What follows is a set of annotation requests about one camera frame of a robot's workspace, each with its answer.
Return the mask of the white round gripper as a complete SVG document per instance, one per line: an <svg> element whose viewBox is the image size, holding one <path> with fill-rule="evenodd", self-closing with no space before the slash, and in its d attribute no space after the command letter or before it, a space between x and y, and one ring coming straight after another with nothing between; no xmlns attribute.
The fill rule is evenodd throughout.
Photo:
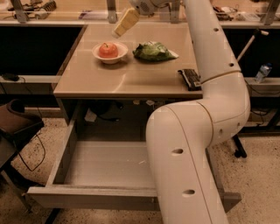
<svg viewBox="0 0 280 224"><path fill-rule="evenodd" d="M135 9L127 9L116 23L115 28L112 31L112 36L116 39L120 38L139 21L140 14L144 16L152 15L164 4L164 0L129 0L129 3Z"/></svg>

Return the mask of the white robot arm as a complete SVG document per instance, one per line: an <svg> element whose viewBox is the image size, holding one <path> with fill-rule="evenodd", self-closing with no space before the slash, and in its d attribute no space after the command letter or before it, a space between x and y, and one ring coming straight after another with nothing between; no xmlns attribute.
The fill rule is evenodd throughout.
<svg viewBox="0 0 280 224"><path fill-rule="evenodd" d="M206 149L242 129L249 92L209 0L184 2L203 96L150 115L150 171L164 224L228 224Z"/></svg>

